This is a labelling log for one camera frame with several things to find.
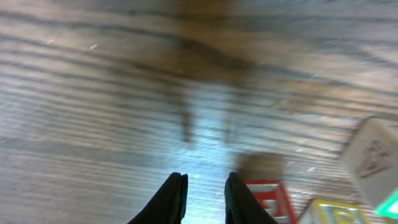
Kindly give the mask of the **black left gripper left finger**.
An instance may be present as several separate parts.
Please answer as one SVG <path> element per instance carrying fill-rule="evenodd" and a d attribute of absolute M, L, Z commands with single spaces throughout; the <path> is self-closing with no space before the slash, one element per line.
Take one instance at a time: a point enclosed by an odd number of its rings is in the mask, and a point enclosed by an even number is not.
<path fill-rule="evenodd" d="M 128 224 L 181 224 L 187 207 L 188 175 L 173 172 Z"/>

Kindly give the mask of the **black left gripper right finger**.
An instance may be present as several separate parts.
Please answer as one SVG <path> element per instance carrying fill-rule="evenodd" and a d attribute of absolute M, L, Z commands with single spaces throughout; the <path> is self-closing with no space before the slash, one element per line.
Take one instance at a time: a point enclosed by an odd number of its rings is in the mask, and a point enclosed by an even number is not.
<path fill-rule="evenodd" d="M 277 224 L 235 172 L 226 180 L 224 199 L 226 224 Z"/>

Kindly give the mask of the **wooden block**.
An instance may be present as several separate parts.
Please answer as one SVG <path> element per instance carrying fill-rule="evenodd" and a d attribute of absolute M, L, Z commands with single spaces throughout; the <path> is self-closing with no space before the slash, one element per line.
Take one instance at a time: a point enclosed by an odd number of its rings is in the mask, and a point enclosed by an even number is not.
<path fill-rule="evenodd" d="M 261 207 L 279 224 L 297 224 L 289 195 L 280 180 L 245 180 Z"/>
<path fill-rule="evenodd" d="M 298 224 L 371 224 L 359 205 L 313 199 Z"/>

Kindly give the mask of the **green top block number 4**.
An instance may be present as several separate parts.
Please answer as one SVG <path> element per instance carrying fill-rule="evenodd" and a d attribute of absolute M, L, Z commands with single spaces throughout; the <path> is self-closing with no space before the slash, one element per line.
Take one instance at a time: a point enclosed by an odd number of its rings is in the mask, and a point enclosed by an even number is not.
<path fill-rule="evenodd" d="M 374 212 L 397 218 L 397 118 L 363 120 L 340 159 Z"/>

